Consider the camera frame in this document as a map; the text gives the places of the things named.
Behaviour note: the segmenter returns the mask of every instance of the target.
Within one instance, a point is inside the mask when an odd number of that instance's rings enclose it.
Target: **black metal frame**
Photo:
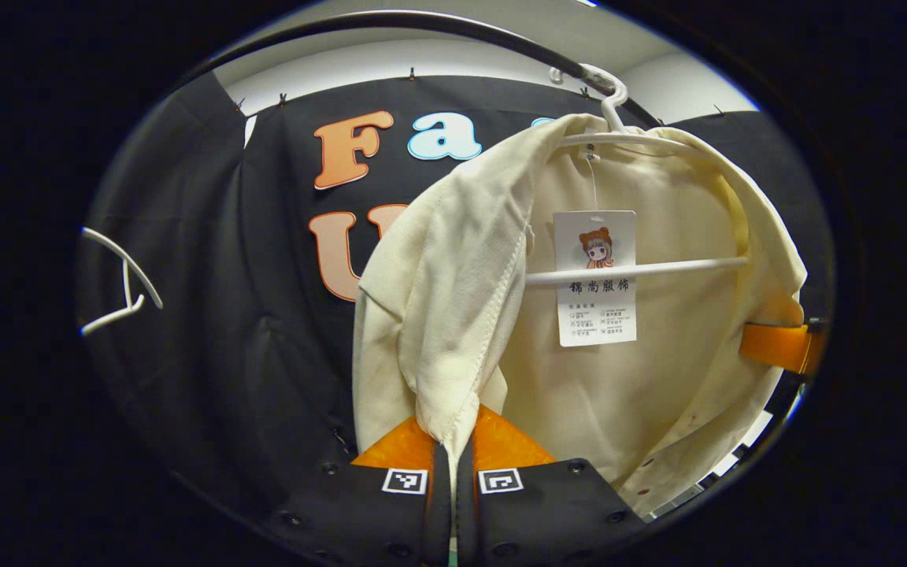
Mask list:
[[[320,33],[340,32],[345,29],[359,28],[410,28],[426,29],[431,32],[450,33],[451,35],[460,35],[472,37],[482,42],[493,43],[495,46],[505,47],[507,50],[516,51],[518,54],[531,57],[533,60],[541,61],[550,67],[559,69],[566,75],[575,76],[576,79],[582,80],[587,85],[594,87],[598,92],[605,96],[615,92],[615,87],[604,76],[589,72],[583,68],[579,62],[570,60],[570,58],[559,54],[557,51],[541,46],[540,43],[534,43],[522,35],[516,35],[511,31],[496,28],[494,25],[474,21],[460,16],[449,14],[440,14],[435,12],[424,12],[416,10],[374,10],[368,12],[356,12],[352,14],[343,14],[324,18],[296,28],[283,29],[272,33],[262,39],[256,39],[254,42],[247,43],[245,46],[237,47],[230,53],[219,55],[212,60],[198,65],[186,75],[177,80],[176,85],[170,89],[165,96],[173,93],[180,87],[187,85],[199,76],[211,72],[213,69],[226,65],[228,62],[236,61],[244,55],[255,53],[263,50],[265,47],[277,46],[277,44],[290,42],[292,39],[300,39],[311,35],[320,35]],[[640,120],[647,124],[656,125],[660,121],[646,112],[644,108],[636,104],[631,99],[623,105],[627,111],[631,112]]]

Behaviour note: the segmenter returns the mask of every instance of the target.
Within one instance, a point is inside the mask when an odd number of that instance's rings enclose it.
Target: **white plastic hanger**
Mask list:
[[[620,82],[618,78],[604,71],[604,69],[595,68],[593,65],[581,64],[584,69],[591,74],[604,76],[614,87],[615,92],[605,97],[601,101],[601,111],[604,112],[604,118],[611,126],[610,132],[601,132],[594,134],[576,134],[565,136],[558,147],[568,147],[572,145],[587,145],[598,143],[614,144],[639,144],[645,146],[654,146],[670,150],[674,154],[701,154],[702,152],[690,145],[680,143],[679,141],[660,139],[656,136],[644,136],[641,134],[625,133],[625,126],[622,125],[622,119],[618,115],[617,107],[623,104],[629,98],[629,90],[625,83]],[[551,69],[550,72],[552,83],[562,82],[562,72],[558,69]],[[635,277],[635,276],[655,276],[662,273],[677,272],[702,272],[709,269],[735,269],[748,263],[748,258],[744,256],[735,256],[735,258],[710,258],[701,261],[678,261],[648,263],[648,265],[627,265],[615,266],[615,268],[598,268],[598,269],[568,269],[561,272],[537,272],[528,273],[525,277],[525,286],[555,286],[555,284],[569,284],[572,281],[580,279],[589,279],[589,277]]]
[[[98,233],[93,229],[83,227],[83,236],[86,236],[90,240],[100,242],[104,246],[110,248],[111,251],[114,252],[114,254],[121,256],[121,269],[124,273],[125,280],[125,308],[118,309],[118,311],[115,311],[114,313],[108,313],[108,315],[105,315],[100,319],[87,324],[85,327],[83,327],[83,329],[80,329],[80,333],[83,334],[83,337],[89,335],[91,332],[96,331],[97,329],[100,329],[100,327],[103,327],[108,323],[113,323],[116,320],[128,317],[129,315],[131,315],[131,313],[135,313],[136,311],[138,311],[138,309],[142,309],[142,302],[145,301],[145,298],[142,297],[141,294],[139,294],[137,300],[135,300],[134,304],[132,304],[131,288],[128,286],[129,266],[131,266],[132,272],[135,272],[135,275],[138,277],[139,281],[141,281],[143,286],[145,286],[145,290],[148,291],[149,297],[152,298],[152,302],[154,302],[154,304],[156,304],[159,309],[163,309],[163,302],[159,298],[159,294],[156,293],[156,287],[154,287],[151,281],[149,281],[148,277],[145,276],[145,273],[142,272],[142,269],[137,265],[137,263],[135,263],[135,261],[133,261],[128,252],[126,252],[121,246],[115,244],[115,242],[110,238],[105,237],[103,234]]]

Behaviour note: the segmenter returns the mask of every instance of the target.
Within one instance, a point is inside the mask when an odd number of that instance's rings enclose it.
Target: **tag string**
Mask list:
[[[590,166],[590,182],[594,184],[594,211],[601,207],[597,204],[597,177],[594,176],[594,145],[587,144],[587,165]]]

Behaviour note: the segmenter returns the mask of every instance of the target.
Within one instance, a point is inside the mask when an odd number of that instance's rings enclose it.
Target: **cartoon girl logo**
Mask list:
[[[583,252],[589,258],[587,269],[611,268],[615,265],[615,259],[611,258],[611,235],[608,234],[608,227],[601,226],[593,232],[580,234],[579,241],[583,242]]]

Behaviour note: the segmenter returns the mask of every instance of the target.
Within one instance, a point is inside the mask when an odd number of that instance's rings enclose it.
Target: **clothing tag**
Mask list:
[[[635,211],[554,213],[555,269],[636,263]],[[559,284],[558,343],[586,346],[636,340],[634,277],[584,277]]]

